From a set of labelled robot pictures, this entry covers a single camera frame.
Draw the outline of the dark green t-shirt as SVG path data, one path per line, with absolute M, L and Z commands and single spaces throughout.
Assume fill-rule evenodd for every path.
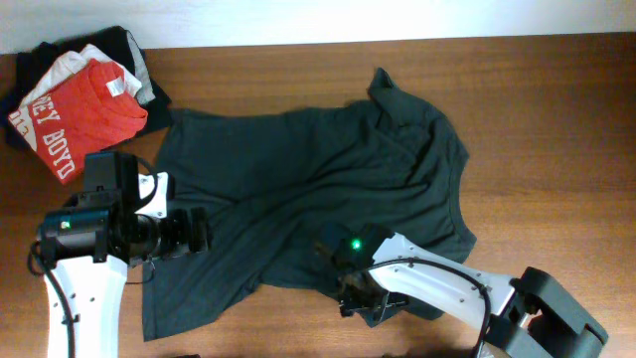
M 450 120 L 377 71 L 364 100 L 250 117 L 176 109 L 156 157 L 173 209 L 204 208 L 211 248 L 146 267 L 143 336 L 214 322 L 263 284 L 335 292 L 322 229 L 379 224 L 457 262 L 468 152 Z

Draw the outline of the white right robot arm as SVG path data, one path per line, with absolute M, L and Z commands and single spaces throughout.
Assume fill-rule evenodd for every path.
M 519 277 L 467 267 L 379 225 L 360 231 L 329 224 L 315 245 L 335 271 L 344 317 L 373 323 L 423 302 L 477 329 L 474 357 L 579 357 L 601 354 L 605 328 L 550 274 Z

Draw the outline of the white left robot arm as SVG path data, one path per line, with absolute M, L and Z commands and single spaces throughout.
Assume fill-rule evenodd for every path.
M 116 151 L 84 160 L 81 192 L 39 226 L 29 269 L 49 300 L 50 357 L 115 357 L 128 272 L 208 250 L 203 208 L 170 209 L 174 180 Z

